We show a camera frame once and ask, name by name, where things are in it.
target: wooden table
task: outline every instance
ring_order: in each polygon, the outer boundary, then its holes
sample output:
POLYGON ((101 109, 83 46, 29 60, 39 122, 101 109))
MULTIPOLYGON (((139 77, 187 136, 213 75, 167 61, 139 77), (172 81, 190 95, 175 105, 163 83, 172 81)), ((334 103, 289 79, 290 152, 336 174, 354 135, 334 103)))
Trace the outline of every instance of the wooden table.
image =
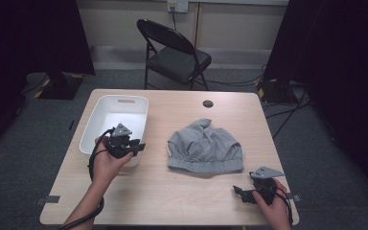
MULTIPOLYGON (((242 203, 233 185, 252 189, 249 172, 260 166, 283 171, 257 95, 252 93, 97 89, 88 100, 80 123, 62 162, 40 221, 64 223, 88 186, 88 156, 79 144, 98 99, 104 95, 142 96, 149 100, 146 148, 140 163, 123 168, 104 196, 105 206, 95 224, 103 225, 262 225, 265 217, 257 205, 242 203), (205 100, 213 107, 203 106, 205 100), (167 141, 177 130, 200 119, 212 120, 241 143, 241 173, 200 174, 168 168, 167 141)), ((278 179, 287 187, 284 176, 278 179)), ((291 201, 294 224, 299 217, 291 201)))

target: white container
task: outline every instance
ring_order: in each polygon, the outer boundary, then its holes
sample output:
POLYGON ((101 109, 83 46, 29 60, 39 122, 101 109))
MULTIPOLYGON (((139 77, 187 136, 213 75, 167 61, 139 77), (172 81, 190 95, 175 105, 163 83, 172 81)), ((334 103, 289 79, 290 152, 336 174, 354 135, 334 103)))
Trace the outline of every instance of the white container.
MULTIPOLYGON (((110 128, 122 123, 132 131, 130 140, 140 139, 145 143, 145 128, 148 118, 149 101, 143 97, 126 95, 105 95, 94 107, 80 141, 80 151, 92 154, 95 147, 95 138, 101 136, 110 128)), ((139 164, 142 152, 125 164, 133 167, 139 164)))

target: folded garment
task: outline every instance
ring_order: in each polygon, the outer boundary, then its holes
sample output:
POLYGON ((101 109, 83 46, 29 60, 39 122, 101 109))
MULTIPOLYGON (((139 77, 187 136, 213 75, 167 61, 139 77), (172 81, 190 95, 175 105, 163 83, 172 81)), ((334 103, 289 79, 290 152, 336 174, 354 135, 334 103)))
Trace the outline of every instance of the folded garment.
POLYGON ((168 141, 169 168, 195 173, 229 173, 243 170, 241 144, 223 128, 209 127, 200 119, 175 132, 168 141))

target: black chair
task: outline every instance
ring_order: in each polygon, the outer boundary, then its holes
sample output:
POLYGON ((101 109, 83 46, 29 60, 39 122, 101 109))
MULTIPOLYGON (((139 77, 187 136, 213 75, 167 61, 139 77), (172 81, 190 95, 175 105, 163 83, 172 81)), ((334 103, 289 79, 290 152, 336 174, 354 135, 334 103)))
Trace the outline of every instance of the black chair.
POLYGON ((193 44, 181 33, 153 21, 139 19, 137 28, 148 43, 145 89, 148 88, 148 85, 157 88, 148 83, 150 69, 173 81, 191 85, 191 90, 194 82, 197 82, 196 78, 200 76, 202 82, 197 83, 204 85, 206 90, 209 90, 202 72, 211 64, 210 55, 195 49, 193 44), (157 52, 151 40, 166 47, 157 52))

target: hand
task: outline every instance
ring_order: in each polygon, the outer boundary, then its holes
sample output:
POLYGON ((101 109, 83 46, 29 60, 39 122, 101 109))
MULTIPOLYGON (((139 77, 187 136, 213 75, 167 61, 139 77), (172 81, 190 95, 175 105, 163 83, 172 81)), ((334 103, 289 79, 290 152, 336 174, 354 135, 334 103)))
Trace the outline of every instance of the hand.
MULTIPOLYGON (((287 192, 286 187, 284 187, 277 179, 274 179, 274 181, 276 182, 278 189, 283 190, 285 193, 287 192)), ((284 196, 284 194, 279 190, 277 191, 277 193, 281 196, 284 196)), ((265 219, 267 220, 268 224, 273 229, 291 229, 288 222, 288 209, 282 199, 275 195, 273 202, 270 205, 267 205, 265 203, 265 200, 258 192, 253 191, 252 195, 258 203, 259 207, 262 209, 262 212, 264 213, 265 219)))
POLYGON ((94 178, 92 179, 93 184, 100 183, 108 186, 115 176, 118 175, 123 165, 129 162, 133 156, 133 152, 130 152, 120 159, 113 157, 104 146, 104 143, 106 143, 107 140, 108 137, 105 136, 98 145, 96 151, 100 152, 104 150, 104 152, 98 153, 98 155, 95 157, 94 178))

